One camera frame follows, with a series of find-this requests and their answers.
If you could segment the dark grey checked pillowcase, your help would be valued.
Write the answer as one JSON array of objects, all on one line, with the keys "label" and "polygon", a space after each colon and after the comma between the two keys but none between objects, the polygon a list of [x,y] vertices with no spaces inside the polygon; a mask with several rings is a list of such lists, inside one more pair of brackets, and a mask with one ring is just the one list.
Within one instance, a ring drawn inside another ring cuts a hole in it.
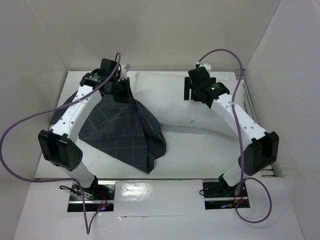
[{"label": "dark grey checked pillowcase", "polygon": [[117,103],[109,94],[91,111],[78,138],[146,174],[167,150],[159,121],[142,103]]}]

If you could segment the white pillow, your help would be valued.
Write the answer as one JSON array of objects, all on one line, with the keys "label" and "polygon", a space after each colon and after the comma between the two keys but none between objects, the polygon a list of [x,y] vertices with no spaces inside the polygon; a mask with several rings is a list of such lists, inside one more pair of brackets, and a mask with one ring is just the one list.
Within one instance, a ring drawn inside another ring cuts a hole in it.
[{"label": "white pillow", "polygon": [[135,74],[132,93],[161,125],[205,129],[235,136],[223,118],[206,104],[184,100],[184,85],[184,75],[139,71]]}]

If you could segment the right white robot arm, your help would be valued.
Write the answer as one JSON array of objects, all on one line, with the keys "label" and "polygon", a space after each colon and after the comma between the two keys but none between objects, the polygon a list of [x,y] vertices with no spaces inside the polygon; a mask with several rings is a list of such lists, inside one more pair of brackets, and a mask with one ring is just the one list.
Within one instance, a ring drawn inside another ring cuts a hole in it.
[{"label": "right white robot arm", "polygon": [[277,160],[279,136],[259,126],[236,102],[230,90],[214,77],[204,66],[188,71],[184,79],[184,100],[207,105],[222,117],[242,144],[238,162],[219,177],[218,190],[230,196],[241,179],[253,176]]}]

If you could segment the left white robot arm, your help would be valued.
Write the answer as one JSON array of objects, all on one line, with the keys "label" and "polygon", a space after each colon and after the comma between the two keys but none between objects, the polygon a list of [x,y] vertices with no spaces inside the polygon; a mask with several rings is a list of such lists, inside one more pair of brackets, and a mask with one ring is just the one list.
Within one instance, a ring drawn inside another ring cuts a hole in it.
[{"label": "left white robot arm", "polygon": [[63,109],[57,122],[50,130],[41,130],[38,135],[44,159],[74,179],[88,200],[97,197],[104,188],[82,161],[83,152],[76,144],[78,135],[104,95],[112,95],[119,102],[133,100],[127,77],[129,69],[129,65],[121,65],[119,59],[104,58],[100,68],[82,77],[72,102]]}]

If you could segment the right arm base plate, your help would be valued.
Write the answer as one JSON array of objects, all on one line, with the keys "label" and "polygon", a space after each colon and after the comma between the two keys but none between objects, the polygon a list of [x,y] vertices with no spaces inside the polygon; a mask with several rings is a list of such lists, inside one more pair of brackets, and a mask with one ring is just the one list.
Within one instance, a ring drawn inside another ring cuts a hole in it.
[{"label": "right arm base plate", "polygon": [[239,204],[239,208],[250,208],[246,185],[243,184],[239,196],[235,195],[235,189],[234,186],[223,191],[220,189],[218,181],[203,181],[199,194],[204,198],[206,210],[235,209],[237,204]]}]

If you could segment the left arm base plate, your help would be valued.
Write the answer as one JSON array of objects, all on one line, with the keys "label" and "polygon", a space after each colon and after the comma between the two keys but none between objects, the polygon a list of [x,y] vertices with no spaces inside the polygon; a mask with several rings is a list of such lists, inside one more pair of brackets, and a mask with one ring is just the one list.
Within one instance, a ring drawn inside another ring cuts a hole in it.
[{"label": "left arm base plate", "polygon": [[[100,185],[107,188],[107,192],[102,195],[98,194],[98,197],[93,196],[89,193],[84,193],[84,202],[87,212],[96,212],[100,209],[100,212],[113,212],[114,211],[114,197],[116,190],[116,183],[114,181],[99,181]],[[71,187],[61,185],[61,190],[69,192],[68,200],[68,213],[79,213],[83,212],[83,198],[81,195],[80,188],[73,183]]]}]

